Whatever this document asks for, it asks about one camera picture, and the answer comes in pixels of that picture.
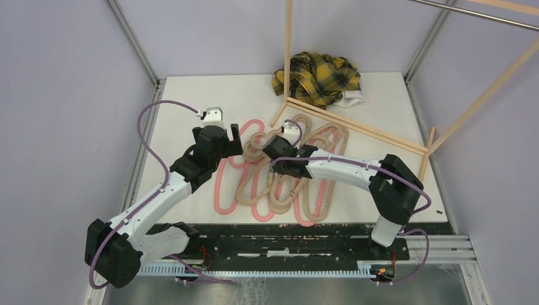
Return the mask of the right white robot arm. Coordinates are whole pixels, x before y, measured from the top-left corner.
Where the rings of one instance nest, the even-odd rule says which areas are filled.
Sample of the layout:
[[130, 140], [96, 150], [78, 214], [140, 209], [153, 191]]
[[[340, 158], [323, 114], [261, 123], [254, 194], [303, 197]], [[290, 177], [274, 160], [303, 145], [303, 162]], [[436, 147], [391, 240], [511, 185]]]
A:
[[307, 144], [297, 148], [281, 136], [272, 137], [262, 151], [271, 160], [271, 170], [280, 175], [326, 179], [367, 191], [379, 213], [367, 242], [367, 251], [375, 259], [389, 255], [410, 218], [432, 203], [423, 183], [394, 154], [355, 159]]

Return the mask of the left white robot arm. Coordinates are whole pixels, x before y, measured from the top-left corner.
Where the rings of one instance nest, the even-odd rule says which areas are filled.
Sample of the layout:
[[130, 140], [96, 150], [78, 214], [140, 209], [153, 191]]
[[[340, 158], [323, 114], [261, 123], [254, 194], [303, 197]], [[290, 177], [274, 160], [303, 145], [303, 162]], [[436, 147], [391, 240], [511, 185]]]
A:
[[108, 284], [121, 288], [130, 283], [139, 270], [172, 254], [195, 257], [200, 250], [197, 231], [183, 222], [165, 224], [159, 232], [152, 228], [176, 204], [197, 191], [212, 178], [222, 159], [243, 152], [239, 127], [230, 126], [232, 137], [215, 125], [193, 129], [195, 143], [165, 169], [165, 178], [142, 200], [104, 222], [94, 220], [87, 230], [85, 262], [90, 267], [90, 285], [94, 274]]

